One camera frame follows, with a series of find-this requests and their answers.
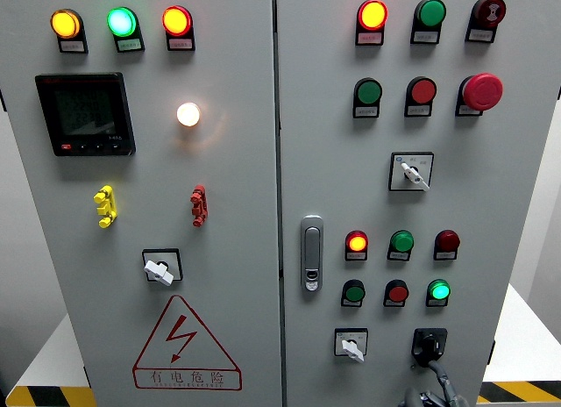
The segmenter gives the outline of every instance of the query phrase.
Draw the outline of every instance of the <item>red indicator light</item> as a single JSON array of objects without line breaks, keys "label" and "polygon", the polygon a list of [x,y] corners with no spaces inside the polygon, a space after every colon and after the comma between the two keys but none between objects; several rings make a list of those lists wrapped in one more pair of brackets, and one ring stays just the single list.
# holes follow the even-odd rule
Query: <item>red indicator light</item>
[{"label": "red indicator light", "polygon": [[459,248],[459,236],[453,230],[443,230],[437,235],[437,248],[441,252],[456,252]]},{"label": "red indicator light", "polygon": [[363,232],[351,232],[347,235],[346,245],[353,252],[363,252],[368,246],[368,238]]},{"label": "red indicator light", "polygon": [[191,14],[179,5],[170,6],[164,11],[161,22],[170,36],[180,37],[188,33],[193,25]]},{"label": "red indicator light", "polygon": [[473,6],[473,16],[485,28],[494,28],[504,19],[507,5],[503,0],[479,0]]},{"label": "red indicator light", "polygon": [[476,111],[493,108],[502,97],[502,82],[498,76],[484,72],[474,75],[464,85],[465,104]]},{"label": "red indicator light", "polygon": [[366,1],[360,5],[359,22],[363,28],[379,30],[387,20],[387,7],[381,1]]},{"label": "red indicator light", "polygon": [[432,101],[436,95],[437,86],[428,78],[418,81],[411,90],[411,97],[418,104],[426,104]]}]

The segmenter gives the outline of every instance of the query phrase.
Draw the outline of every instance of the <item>emergency stop button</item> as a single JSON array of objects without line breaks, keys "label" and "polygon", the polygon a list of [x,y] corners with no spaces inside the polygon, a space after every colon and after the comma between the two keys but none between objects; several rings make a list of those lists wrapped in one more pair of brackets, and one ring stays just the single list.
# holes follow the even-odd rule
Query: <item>emergency stop button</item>
[{"label": "emergency stop button", "polygon": [[456,116],[481,116],[502,98],[501,79],[488,72],[465,78],[459,88]]}]

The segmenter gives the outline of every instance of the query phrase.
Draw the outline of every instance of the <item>electrical hazard sign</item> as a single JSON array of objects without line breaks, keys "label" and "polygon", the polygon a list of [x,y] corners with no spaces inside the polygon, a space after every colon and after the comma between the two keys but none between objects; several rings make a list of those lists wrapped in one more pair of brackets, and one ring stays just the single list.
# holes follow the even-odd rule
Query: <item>electrical hazard sign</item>
[{"label": "electrical hazard sign", "polygon": [[132,374],[139,389],[242,389],[236,362],[178,295],[167,302]]}]

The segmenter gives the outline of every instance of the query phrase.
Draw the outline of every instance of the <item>green push button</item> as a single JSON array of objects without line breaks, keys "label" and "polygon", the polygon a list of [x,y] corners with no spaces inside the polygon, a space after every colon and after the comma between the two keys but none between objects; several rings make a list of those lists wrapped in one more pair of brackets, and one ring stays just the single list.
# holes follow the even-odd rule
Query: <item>green push button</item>
[{"label": "green push button", "polygon": [[425,0],[421,2],[417,11],[417,18],[428,27],[434,27],[444,21],[446,7],[439,0]]},{"label": "green push button", "polygon": [[365,298],[366,293],[360,287],[350,287],[344,295],[349,302],[360,302]]},{"label": "green push button", "polygon": [[450,295],[450,285],[446,280],[435,280],[429,284],[429,294],[436,300],[445,299]]},{"label": "green push button", "polygon": [[357,97],[364,104],[374,104],[382,95],[382,88],[376,81],[366,81],[360,84]]},{"label": "green push button", "polygon": [[413,241],[413,235],[410,232],[401,230],[394,233],[390,240],[390,244],[397,252],[409,252],[413,249],[415,242]]}]

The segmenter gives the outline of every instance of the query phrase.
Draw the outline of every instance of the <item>illuminated indicator light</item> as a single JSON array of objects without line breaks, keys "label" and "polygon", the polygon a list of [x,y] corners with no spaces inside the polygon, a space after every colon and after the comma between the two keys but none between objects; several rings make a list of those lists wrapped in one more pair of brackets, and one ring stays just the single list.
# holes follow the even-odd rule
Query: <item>illuminated indicator light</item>
[{"label": "illuminated indicator light", "polygon": [[162,15],[161,21],[167,33],[175,37],[186,34],[192,25],[191,15],[181,6],[170,6],[167,8]]},{"label": "illuminated indicator light", "polygon": [[357,97],[364,104],[374,104],[382,95],[382,88],[376,81],[367,81],[360,84]]},{"label": "illuminated indicator light", "polygon": [[424,25],[434,27],[444,21],[446,7],[442,1],[426,0],[417,7],[416,15]]},{"label": "illuminated indicator light", "polygon": [[137,29],[137,19],[127,8],[115,8],[107,14],[107,26],[118,37],[128,37]]},{"label": "illuminated indicator light", "polygon": [[429,285],[429,293],[436,300],[443,300],[450,295],[450,286],[445,280],[435,280]]},{"label": "illuminated indicator light", "polygon": [[363,252],[368,247],[366,233],[361,231],[350,232],[345,240],[347,247],[353,252]]},{"label": "illuminated indicator light", "polygon": [[367,30],[379,30],[387,20],[387,7],[381,1],[366,1],[359,9],[359,22]]},{"label": "illuminated indicator light", "polygon": [[487,111],[501,100],[502,82],[496,75],[483,72],[467,80],[462,95],[472,109]]},{"label": "illuminated indicator light", "polygon": [[408,252],[413,248],[413,235],[407,231],[396,232],[390,240],[390,244],[397,252]]},{"label": "illuminated indicator light", "polygon": [[417,82],[411,90],[411,97],[416,103],[426,104],[435,98],[437,95],[437,86],[435,83],[428,79],[422,79]]},{"label": "illuminated indicator light", "polygon": [[58,10],[51,16],[51,28],[61,39],[73,39],[82,26],[73,11]]},{"label": "illuminated indicator light", "polygon": [[199,106],[194,103],[184,103],[177,109],[177,120],[185,126],[195,126],[201,118]]}]

